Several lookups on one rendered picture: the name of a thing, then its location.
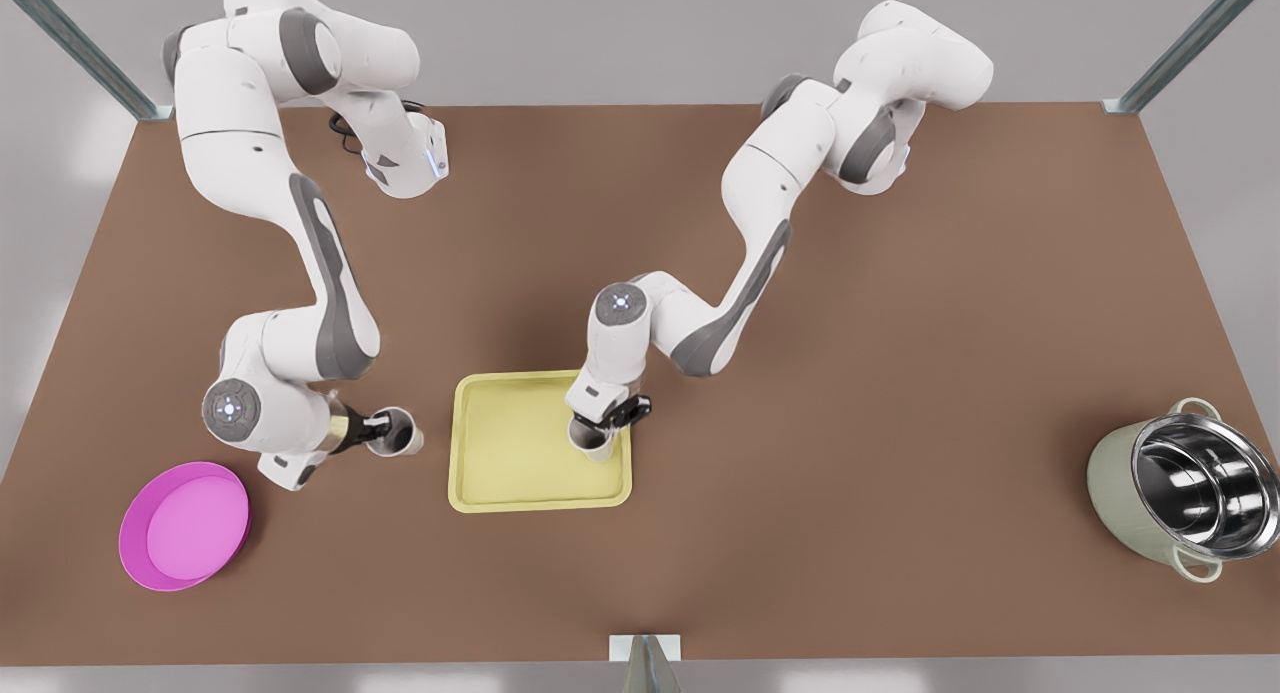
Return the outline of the white cup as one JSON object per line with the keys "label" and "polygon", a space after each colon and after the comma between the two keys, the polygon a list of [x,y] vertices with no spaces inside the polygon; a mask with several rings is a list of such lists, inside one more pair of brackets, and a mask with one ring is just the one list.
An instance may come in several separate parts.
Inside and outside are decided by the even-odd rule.
{"label": "white cup", "polygon": [[618,427],[611,427],[604,423],[596,424],[579,414],[571,418],[567,429],[570,443],[582,452],[588,460],[598,464],[611,460],[614,452],[614,439],[618,434]]}
{"label": "white cup", "polygon": [[366,432],[372,437],[365,446],[376,456],[390,459],[416,455],[424,447],[422,432],[408,411],[384,407],[365,419]]}

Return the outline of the yellow tray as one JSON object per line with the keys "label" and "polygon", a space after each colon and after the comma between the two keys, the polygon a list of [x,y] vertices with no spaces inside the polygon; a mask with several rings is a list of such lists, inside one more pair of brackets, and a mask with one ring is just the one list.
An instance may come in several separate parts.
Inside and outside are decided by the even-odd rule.
{"label": "yellow tray", "polygon": [[472,374],[454,392],[448,498],[462,514],[607,509],[634,488],[631,439],[594,462],[567,437],[577,373]]}

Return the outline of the pink plate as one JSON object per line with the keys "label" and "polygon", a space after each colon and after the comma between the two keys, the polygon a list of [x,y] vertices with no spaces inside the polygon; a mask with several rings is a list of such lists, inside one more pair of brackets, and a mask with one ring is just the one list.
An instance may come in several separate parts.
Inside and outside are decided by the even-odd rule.
{"label": "pink plate", "polygon": [[186,462],[155,477],[133,498],[120,524],[119,560],[146,589],[189,589],[239,553],[251,523],[248,493],[229,468]]}

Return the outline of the pale green steel pot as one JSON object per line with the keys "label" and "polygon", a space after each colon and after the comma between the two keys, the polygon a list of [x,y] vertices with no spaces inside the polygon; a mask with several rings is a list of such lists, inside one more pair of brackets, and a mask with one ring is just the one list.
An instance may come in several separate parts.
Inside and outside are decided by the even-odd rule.
{"label": "pale green steel pot", "polygon": [[1110,432],[1085,482],[1116,541],[1188,582],[1216,582],[1280,541],[1280,473],[1202,398]]}

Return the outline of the silver frame post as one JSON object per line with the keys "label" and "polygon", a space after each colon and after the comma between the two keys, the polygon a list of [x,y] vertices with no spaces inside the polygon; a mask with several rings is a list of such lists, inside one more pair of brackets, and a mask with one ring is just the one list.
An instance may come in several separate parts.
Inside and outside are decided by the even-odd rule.
{"label": "silver frame post", "polygon": [[1124,95],[1101,101],[1103,113],[1117,117],[1140,114],[1253,1],[1213,0]]}
{"label": "silver frame post", "polygon": [[626,662],[623,693],[682,693],[672,662],[682,660],[681,635],[609,635],[611,662]]}
{"label": "silver frame post", "polygon": [[172,106],[156,105],[54,0],[12,0],[137,122],[165,122]]}

